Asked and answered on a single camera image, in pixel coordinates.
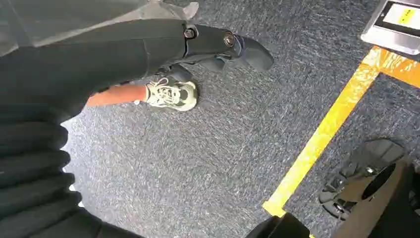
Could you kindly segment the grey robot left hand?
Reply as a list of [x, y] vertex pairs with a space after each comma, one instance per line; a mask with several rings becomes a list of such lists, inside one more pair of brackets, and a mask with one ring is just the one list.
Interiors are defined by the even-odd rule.
[[160, 0], [1, 1], [1, 123], [60, 123], [98, 91], [155, 74], [182, 75], [183, 63], [272, 67], [259, 42], [192, 23], [198, 7]]

